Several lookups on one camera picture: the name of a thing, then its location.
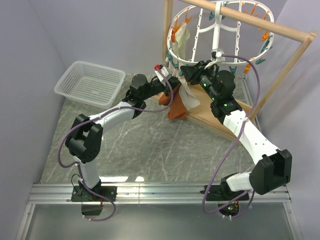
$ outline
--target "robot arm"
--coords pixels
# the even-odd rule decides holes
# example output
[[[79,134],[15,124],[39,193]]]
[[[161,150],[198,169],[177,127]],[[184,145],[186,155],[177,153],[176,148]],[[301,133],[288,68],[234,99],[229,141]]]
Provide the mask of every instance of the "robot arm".
[[[162,72],[168,77],[165,71],[165,68],[163,68]],[[180,84],[180,81],[176,77],[170,77],[168,81],[173,89]],[[146,76],[138,74],[133,77],[125,98],[113,107],[113,109],[118,110],[112,111],[104,117],[100,116],[110,111],[110,109],[92,116],[80,114],[76,117],[72,128],[90,119],[100,118],[96,122],[91,122],[78,128],[65,141],[70,154],[80,164],[83,180],[94,192],[99,192],[101,186],[94,159],[100,152],[103,134],[118,124],[134,119],[141,114],[139,110],[122,107],[144,109],[146,107],[145,100],[161,92],[164,92],[167,96],[170,92],[168,86],[164,85],[161,80],[155,79],[148,82]]]
[[[245,111],[232,96],[236,87],[235,76],[218,66],[206,68],[209,61],[200,61],[194,66],[181,66],[185,80],[191,85],[200,84],[212,99],[213,115],[235,136],[239,136],[243,122],[244,129],[239,141],[251,155],[255,167],[252,172],[235,173],[221,180],[222,194],[232,199],[233,192],[255,190],[266,194],[287,184],[291,176],[292,156],[288,150],[279,150],[246,117]]]

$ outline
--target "wooden frame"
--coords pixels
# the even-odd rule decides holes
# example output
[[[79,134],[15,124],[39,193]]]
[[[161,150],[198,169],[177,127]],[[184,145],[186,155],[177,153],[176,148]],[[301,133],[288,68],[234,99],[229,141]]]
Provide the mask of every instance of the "wooden frame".
[[[216,4],[214,2],[210,2],[207,0],[179,0],[181,2],[197,6],[202,9],[209,10],[211,12],[215,12]],[[167,36],[170,30],[170,25],[172,21],[172,12],[173,12],[173,0],[164,0],[164,25],[163,25],[163,43],[162,43],[162,60],[165,60],[165,51],[167,49]],[[282,69],[279,76],[273,82],[272,86],[269,88],[267,93],[261,99],[261,101],[257,104],[253,112],[250,114],[249,118],[252,120],[261,108],[265,105],[271,95],[275,92],[275,90],[279,87],[279,85],[283,82],[287,74],[296,64],[296,62],[300,59],[303,53],[307,50],[312,41],[316,38],[317,32],[311,31],[310,33],[306,33],[303,31],[296,30],[291,27],[287,27],[284,25],[280,25],[274,22],[270,22],[267,20],[263,20],[261,18],[255,17],[253,15],[249,15],[226,6],[221,6],[220,14],[229,18],[232,18],[236,21],[240,21],[242,23],[249,24],[251,26],[275,33],[277,35],[295,40],[300,42],[301,45],[295,51],[291,59],[287,62],[287,64]],[[201,102],[201,105],[188,111],[186,117],[191,119],[194,122],[199,123],[202,126],[205,126],[209,129],[212,129],[214,132],[217,132],[228,139],[234,140],[235,136],[229,131],[226,127],[220,124],[220,122],[213,117],[210,110],[210,99],[207,94],[202,90],[202,88],[198,86],[192,86],[192,91],[198,97]],[[248,104],[238,101],[238,103],[242,106],[242,108],[248,112],[251,109],[251,106]]]

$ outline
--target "orange cloth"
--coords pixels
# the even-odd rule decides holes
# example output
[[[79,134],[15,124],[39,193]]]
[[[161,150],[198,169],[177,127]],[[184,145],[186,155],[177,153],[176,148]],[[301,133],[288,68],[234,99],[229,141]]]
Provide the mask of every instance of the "orange cloth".
[[[179,88],[180,88],[181,84],[179,84],[178,86],[176,86],[173,89],[173,102],[170,106],[170,111],[168,113],[168,119],[174,119],[174,118],[178,118],[178,119],[185,119],[186,118],[186,112],[187,109],[184,105],[184,103],[181,100],[181,97],[179,95]],[[163,94],[160,99],[159,99],[159,105],[165,105],[167,106],[170,103],[170,99],[171,99],[171,93],[169,93],[168,96],[166,96],[165,94]]]

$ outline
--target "teal clothespin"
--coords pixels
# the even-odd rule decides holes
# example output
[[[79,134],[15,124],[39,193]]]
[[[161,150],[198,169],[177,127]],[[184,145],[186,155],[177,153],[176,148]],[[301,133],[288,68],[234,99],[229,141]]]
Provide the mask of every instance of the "teal clothespin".
[[[268,39],[264,42],[263,47],[261,48],[261,51],[260,51],[261,54],[268,49],[267,46],[269,43],[270,43],[270,37],[268,37]]]
[[[179,76],[182,77],[183,75],[184,75],[184,73],[180,69]]]
[[[224,6],[224,7],[227,6],[228,3],[229,3],[229,2],[226,1],[226,2],[223,4],[223,6]]]
[[[178,69],[179,68],[179,64],[178,63],[177,64],[174,63],[174,59],[173,59],[173,57],[171,56],[171,54],[169,53],[168,50],[165,51],[165,55],[167,56],[167,58],[169,59],[169,62],[173,65],[173,67],[175,69]]]
[[[236,74],[236,71],[237,71],[237,67],[236,67],[236,66],[235,66],[235,67],[229,66],[229,69],[230,69],[230,72],[231,72],[233,75]]]
[[[266,59],[262,59],[262,58],[260,58],[260,59],[258,59],[257,61],[255,61],[255,64],[262,64],[264,61],[265,61]]]
[[[210,12],[210,16],[209,16],[209,21],[211,21],[212,19],[214,19],[215,14],[213,12]]]

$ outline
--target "white cloth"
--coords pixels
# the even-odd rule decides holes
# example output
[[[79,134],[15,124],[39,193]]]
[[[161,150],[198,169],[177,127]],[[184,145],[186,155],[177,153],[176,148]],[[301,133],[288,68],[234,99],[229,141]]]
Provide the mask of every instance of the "white cloth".
[[[186,42],[190,38],[190,33],[187,28],[187,23],[184,22],[179,30],[175,34],[175,42],[172,44],[172,51],[176,56],[181,59],[186,59]],[[175,69],[175,67],[169,63],[169,69],[172,72],[172,76],[177,77],[181,83],[179,88],[179,95],[183,102],[183,105],[187,110],[194,109],[195,107],[200,105],[200,101],[193,94],[189,86],[187,85],[187,81],[183,76],[179,76],[181,70],[182,63],[179,62],[179,68]]]

